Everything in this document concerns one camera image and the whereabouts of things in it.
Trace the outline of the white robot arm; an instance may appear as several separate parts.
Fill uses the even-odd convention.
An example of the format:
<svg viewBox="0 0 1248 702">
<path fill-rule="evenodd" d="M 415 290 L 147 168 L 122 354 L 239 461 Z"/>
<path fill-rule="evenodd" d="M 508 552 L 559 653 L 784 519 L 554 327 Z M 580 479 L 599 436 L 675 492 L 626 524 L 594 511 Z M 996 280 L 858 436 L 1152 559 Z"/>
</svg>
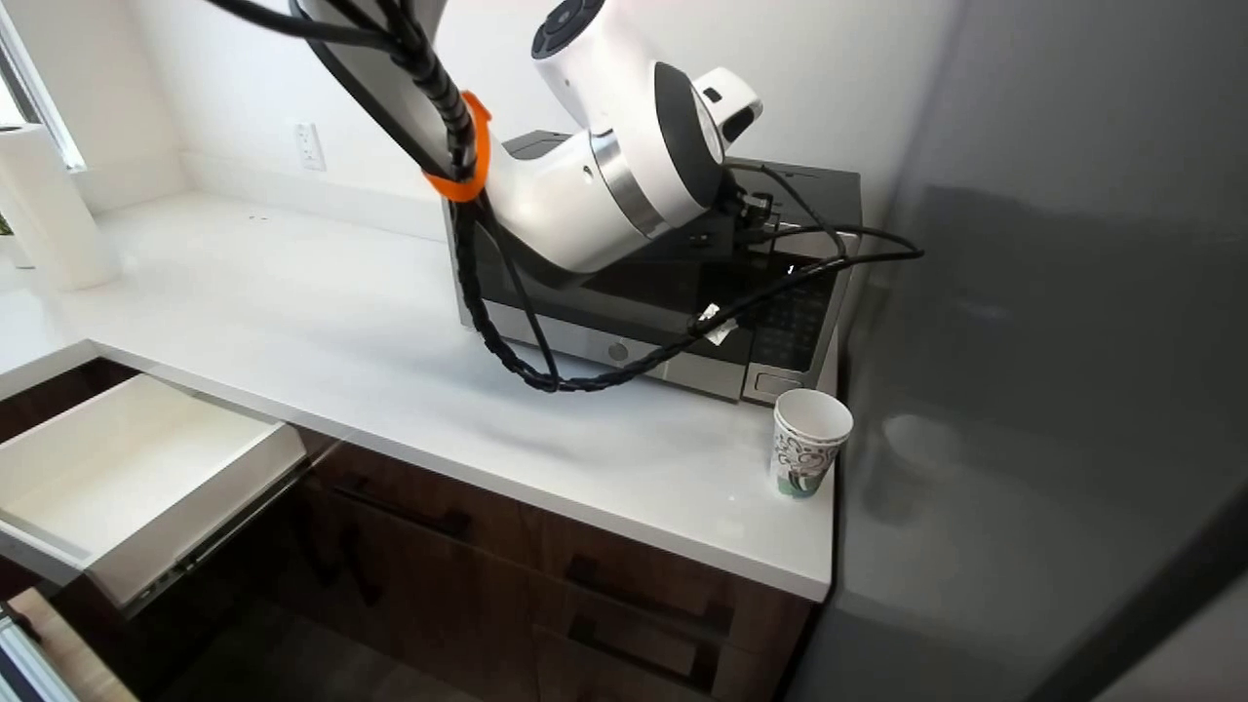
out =
<svg viewBox="0 0 1248 702">
<path fill-rule="evenodd" d="M 702 219 L 727 147 L 762 119 L 727 67 L 662 64 L 608 0 L 559 0 L 530 64 L 569 128 L 491 133 L 487 107 L 435 55 L 448 0 L 288 0 L 296 35 L 461 216 L 554 272 L 599 272 Z"/>
</svg>

